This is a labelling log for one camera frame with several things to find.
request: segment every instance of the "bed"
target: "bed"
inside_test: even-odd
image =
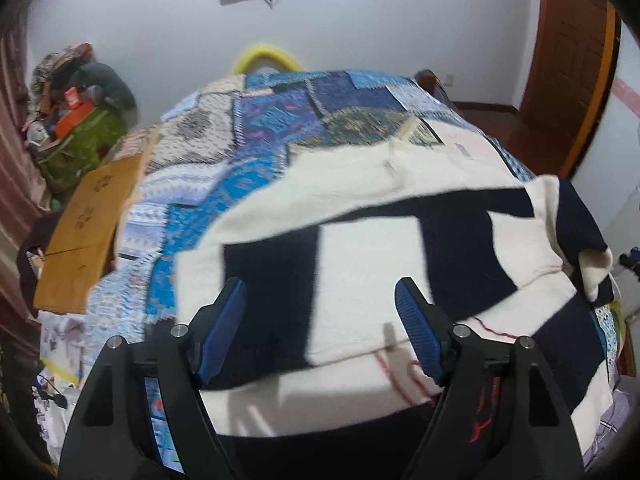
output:
[[[440,392],[393,308],[412,276],[482,337],[536,339],[587,456],[622,348],[610,251],[570,183],[432,93],[359,70],[231,76],[130,134],[155,147],[90,296],[84,376],[108,336],[188,322],[238,276],[247,311],[202,399],[239,470],[396,478]]]

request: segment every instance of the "blue gripper pad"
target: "blue gripper pad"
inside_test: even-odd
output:
[[[212,305],[203,306],[194,316],[191,370],[202,384],[220,373],[234,335],[242,321],[246,287],[237,278],[227,280]]]
[[[442,347],[435,332],[424,317],[418,302],[429,305],[420,294],[414,280],[403,278],[396,283],[396,310],[414,347],[422,371],[436,384],[443,385],[446,373],[442,368]]]

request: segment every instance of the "pink curtain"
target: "pink curtain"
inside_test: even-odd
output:
[[[22,300],[15,259],[20,243],[42,214],[47,187],[20,136],[28,100],[25,63],[23,12],[0,40],[0,330],[35,349],[37,325]]]

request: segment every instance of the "black and white sweater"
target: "black and white sweater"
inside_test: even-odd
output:
[[[177,258],[180,322],[227,277],[247,286],[202,393],[240,470],[399,477],[439,393],[394,307],[403,276],[485,338],[532,335],[584,451],[612,401],[591,315],[612,300],[611,254],[571,184],[398,139],[296,153]]]

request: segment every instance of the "cardboard box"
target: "cardboard box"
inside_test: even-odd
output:
[[[47,247],[36,308],[85,313],[89,290],[111,270],[113,234],[144,159],[141,153],[115,160],[81,180]]]

